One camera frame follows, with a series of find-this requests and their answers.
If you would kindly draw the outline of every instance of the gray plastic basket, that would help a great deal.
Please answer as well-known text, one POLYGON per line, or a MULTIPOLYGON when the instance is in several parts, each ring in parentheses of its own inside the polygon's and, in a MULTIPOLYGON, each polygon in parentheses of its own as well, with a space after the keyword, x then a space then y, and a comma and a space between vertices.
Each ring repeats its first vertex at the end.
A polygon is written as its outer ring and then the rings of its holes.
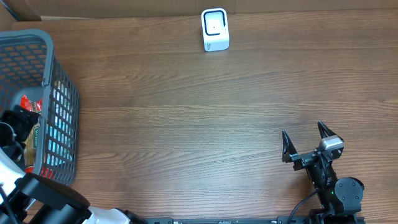
POLYGON ((33 173, 70 185, 76 174, 79 93, 38 29, 0 32, 0 113, 23 95, 43 99, 33 173))

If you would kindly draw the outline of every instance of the white box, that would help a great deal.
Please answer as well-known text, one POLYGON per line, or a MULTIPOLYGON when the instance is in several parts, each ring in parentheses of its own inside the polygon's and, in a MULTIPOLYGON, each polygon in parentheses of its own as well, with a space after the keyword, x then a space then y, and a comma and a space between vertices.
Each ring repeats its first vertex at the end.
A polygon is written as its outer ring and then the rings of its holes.
POLYGON ((201 14, 203 43, 208 52, 229 47, 228 20, 222 8, 207 9, 201 14))

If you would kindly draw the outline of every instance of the wooden surface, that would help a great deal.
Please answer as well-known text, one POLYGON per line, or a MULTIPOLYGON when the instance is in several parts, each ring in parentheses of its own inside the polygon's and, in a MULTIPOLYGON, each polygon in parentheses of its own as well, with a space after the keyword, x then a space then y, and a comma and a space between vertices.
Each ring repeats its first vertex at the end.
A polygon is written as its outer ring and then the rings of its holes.
POLYGON ((398 11, 228 19, 213 53, 198 16, 14 24, 46 30, 80 90, 73 188, 143 217, 288 215, 313 189, 281 132, 311 151, 321 119, 345 139, 338 177, 366 186, 361 215, 398 221, 398 11))

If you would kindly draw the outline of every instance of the wood grain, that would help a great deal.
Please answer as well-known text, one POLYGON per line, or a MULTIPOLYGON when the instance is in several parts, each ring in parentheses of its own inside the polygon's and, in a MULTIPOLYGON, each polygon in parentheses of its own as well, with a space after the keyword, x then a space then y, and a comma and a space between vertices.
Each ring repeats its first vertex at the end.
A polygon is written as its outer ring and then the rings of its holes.
MULTIPOLYGON (((345 139, 339 177, 366 186, 364 215, 396 222, 398 11, 229 16, 231 44, 203 52, 197 16, 17 22, 46 30, 81 96, 73 188, 143 217, 288 215, 312 191, 281 161, 323 120, 345 139)), ((317 208, 313 198, 299 213, 317 208)))

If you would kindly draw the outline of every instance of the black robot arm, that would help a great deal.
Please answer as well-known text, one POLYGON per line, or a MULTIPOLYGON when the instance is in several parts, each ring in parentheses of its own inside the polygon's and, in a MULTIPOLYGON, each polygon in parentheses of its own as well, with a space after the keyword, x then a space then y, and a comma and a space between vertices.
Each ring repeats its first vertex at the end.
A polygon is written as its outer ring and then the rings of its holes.
POLYGON ((319 146, 313 152, 299 155, 285 131, 282 132, 282 161, 293 162, 294 170, 305 169, 318 198, 321 209, 311 210, 306 223, 359 223, 356 213, 361 211, 364 185, 358 179, 338 179, 331 164, 340 158, 344 140, 321 121, 319 146))

